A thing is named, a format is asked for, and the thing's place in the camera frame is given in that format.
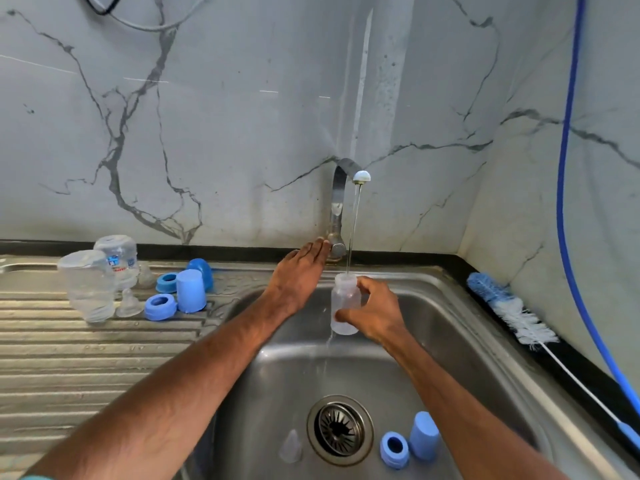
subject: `black countertop edge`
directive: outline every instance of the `black countertop edge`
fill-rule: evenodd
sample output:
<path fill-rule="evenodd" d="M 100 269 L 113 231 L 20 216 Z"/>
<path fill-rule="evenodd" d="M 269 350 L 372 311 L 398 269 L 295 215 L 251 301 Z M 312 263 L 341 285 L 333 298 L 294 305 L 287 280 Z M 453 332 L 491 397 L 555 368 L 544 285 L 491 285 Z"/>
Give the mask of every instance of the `black countertop edge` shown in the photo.
<path fill-rule="evenodd" d="M 0 254 L 17 256 L 62 257 L 84 249 L 92 249 L 93 242 L 67 241 L 11 241 L 0 240 Z M 210 262 L 263 262 L 276 263 L 291 249 L 288 248 L 235 248 L 222 246 L 181 246 L 176 244 L 138 244 L 141 260 L 188 261 L 203 258 Z M 492 309 L 467 287 L 467 277 L 476 269 L 459 256 L 438 253 L 400 253 L 386 251 L 354 251 L 352 263 L 364 266 L 439 266 L 457 281 L 494 322 L 507 332 L 514 344 L 526 352 L 562 386 L 578 404 L 617 443 L 636 460 L 640 452 L 623 435 L 617 424 L 556 364 L 546 352 L 532 351 L 521 345 L 508 326 Z M 640 432 L 640 419 L 623 395 L 618 383 L 601 371 L 594 363 L 562 340 L 548 347 L 620 420 Z"/>

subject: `hand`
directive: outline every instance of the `hand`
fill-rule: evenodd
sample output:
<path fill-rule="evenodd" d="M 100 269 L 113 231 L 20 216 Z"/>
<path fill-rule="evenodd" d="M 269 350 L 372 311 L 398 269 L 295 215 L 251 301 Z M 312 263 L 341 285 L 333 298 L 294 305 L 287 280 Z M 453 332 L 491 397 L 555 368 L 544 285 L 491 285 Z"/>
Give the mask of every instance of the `hand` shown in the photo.
<path fill-rule="evenodd" d="M 318 237 L 287 254 L 276 266 L 263 297 L 272 299 L 286 318 L 302 309 L 316 289 L 331 245 Z"/>
<path fill-rule="evenodd" d="M 359 276 L 358 288 L 370 294 L 367 304 L 359 310 L 338 310 L 335 313 L 338 322 L 352 324 L 379 344 L 393 333 L 406 331 L 398 297 L 386 283 Z"/>

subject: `white marble wall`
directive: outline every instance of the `white marble wall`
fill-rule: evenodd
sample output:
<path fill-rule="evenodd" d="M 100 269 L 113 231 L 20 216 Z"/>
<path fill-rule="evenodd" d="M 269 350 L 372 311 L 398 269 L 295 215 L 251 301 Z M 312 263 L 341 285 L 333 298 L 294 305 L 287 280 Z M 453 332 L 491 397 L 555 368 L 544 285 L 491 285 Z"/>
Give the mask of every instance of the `white marble wall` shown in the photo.
<path fill-rule="evenodd" d="M 0 0 L 0 238 L 296 246 L 337 155 L 356 248 L 455 252 L 539 3 Z"/>
<path fill-rule="evenodd" d="M 564 338 L 604 367 L 565 281 L 556 178 L 575 0 L 553 0 L 519 64 L 460 254 L 509 282 Z M 640 389 L 640 5 L 588 0 L 569 145 L 565 215 L 586 305 Z"/>

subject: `blue hose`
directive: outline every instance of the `blue hose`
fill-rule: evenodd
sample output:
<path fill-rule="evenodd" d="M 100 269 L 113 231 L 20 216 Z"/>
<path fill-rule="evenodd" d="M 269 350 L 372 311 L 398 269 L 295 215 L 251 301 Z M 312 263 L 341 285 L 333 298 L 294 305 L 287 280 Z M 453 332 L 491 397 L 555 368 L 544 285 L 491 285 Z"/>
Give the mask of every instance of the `blue hose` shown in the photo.
<path fill-rule="evenodd" d="M 613 359 L 611 352 L 605 345 L 602 337 L 600 336 L 596 325 L 593 323 L 587 307 L 582 300 L 582 295 L 576 284 L 575 276 L 571 266 L 571 259 L 569 259 L 569 250 L 566 245 L 566 237 L 564 235 L 564 167 L 566 163 L 566 152 L 569 143 L 569 132 L 571 131 L 571 114 L 573 110 L 573 96 L 575 92 L 575 79 L 578 70 L 578 55 L 580 53 L 580 36 L 582 34 L 582 21 L 584 18 L 584 7 L 586 0 L 577 0 L 577 8 L 575 12 L 575 30 L 573 33 L 573 48 L 571 59 L 571 71 L 569 72 L 569 87 L 566 94 L 566 106 L 564 109 L 564 122 L 562 126 L 562 143 L 560 145 L 560 158 L 558 163 L 558 181 L 557 181 L 557 200 L 556 200 L 556 225 L 558 231 L 558 243 L 560 245 L 560 256 L 562 258 L 562 264 L 564 267 L 564 273 L 566 275 L 566 281 L 569 284 L 571 295 L 575 306 L 578 308 L 578 312 L 587 327 L 591 338 L 593 339 L 596 347 L 598 348 L 604 362 L 607 364 L 609 370 L 613 374 L 613 377 L 617 380 L 620 388 L 627 396 L 629 403 L 636 410 L 638 416 L 640 416 L 640 399 L 631 386 L 628 379 L 622 373 L 618 364 Z M 638 448 L 640 448 L 640 437 L 633 431 L 628 425 L 624 423 L 618 424 L 620 430 L 633 441 Z"/>

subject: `forearm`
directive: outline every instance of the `forearm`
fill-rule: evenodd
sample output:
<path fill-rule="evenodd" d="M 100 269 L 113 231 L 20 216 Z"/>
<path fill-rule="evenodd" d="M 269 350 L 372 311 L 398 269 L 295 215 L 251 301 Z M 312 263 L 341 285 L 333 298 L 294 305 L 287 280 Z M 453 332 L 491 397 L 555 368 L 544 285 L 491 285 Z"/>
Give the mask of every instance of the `forearm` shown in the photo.
<path fill-rule="evenodd" d="M 409 374 L 466 479 L 566 479 L 441 368 L 406 330 L 383 343 Z"/>
<path fill-rule="evenodd" d="M 171 479 L 286 317 L 268 297 L 259 298 L 82 424 L 29 473 L 55 480 Z"/>

